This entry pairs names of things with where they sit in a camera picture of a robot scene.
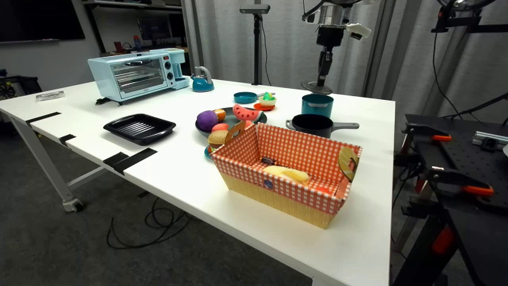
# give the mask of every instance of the woven basket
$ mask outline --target woven basket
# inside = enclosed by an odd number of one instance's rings
[[[340,159],[354,162],[340,167]],[[327,229],[351,191],[360,146],[346,145],[275,126],[257,124],[213,153],[214,164],[230,191],[248,196],[299,219]],[[307,172],[299,184],[264,173],[262,157]]]

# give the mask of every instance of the power cord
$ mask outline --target power cord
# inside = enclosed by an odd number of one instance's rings
[[[114,218],[111,218],[111,224],[110,224],[110,229],[108,229],[108,234],[106,234],[108,246],[113,248],[113,250],[146,248],[146,246],[157,245],[157,243],[162,243],[162,242],[167,242],[167,240],[176,237],[178,234],[181,234],[189,226],[189,223],[192,219],[191,215],[187,215],[184,211],[180,211],[178,216],[176,216],[173,210],[157,207],[157,202],[159,202],[159,197],[153,202],[151,211],[146,213],[146,216],[145,216],[145,226],[146,227],[149,227],[149,229],[162,229],[162,232],[159,234],[157,238],[154,238],[154,240],[151,240],[148,243],[129,245],[129,243],[122,242],[119,238],[119,235],[116,234],[116,231],[114,231]],[[159,213],[160,211],[168,213],[170,215],[170,223],[168,224],[160,223],[160,219],[157,218],[157,211]]]
[[[265,32],[265,22],[260,21],[260,29],[264,32],[264,45],[265,45],[265,75],[267,75],[267,81],[272,86],[272,80],[270,80],[270,73],[268,73],[268,48],[267,48],[267,32]]]
[[[432,46],[432,70],[434,70],[434,81],[435,86],[438,88],[441,97],[454,108],[456,115],[464,121],[464,118],[459,115],[457,107],[449,100],[449,97],[445,94],[445,91],[441,89],[441,84],[438,81],[438,70],[435,67],[435,51],[437,51],[437,45],[438,45],[438,34],[434,35],[434,46]]]

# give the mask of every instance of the white wall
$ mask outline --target white wall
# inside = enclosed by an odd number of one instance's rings
[[[89,57],[99,48],[81,0],[73,0],[86,40],[0,46],[0,67],[10,75],[38,76],[43,91],[92,81]]]

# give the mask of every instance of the black baking dish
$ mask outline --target black baking dish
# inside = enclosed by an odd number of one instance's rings
[[[111,121],[105,129],[137,145],[151,145],[170,135],[176,127],[172,121],[164,121],[143,113]]]

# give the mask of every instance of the toaster oven door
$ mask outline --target toaster oven door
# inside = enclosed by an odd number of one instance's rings
[[[137,95],[145,89],[164,84],[159,59],[132,59],[114,64],[111,68],[122,95]]]

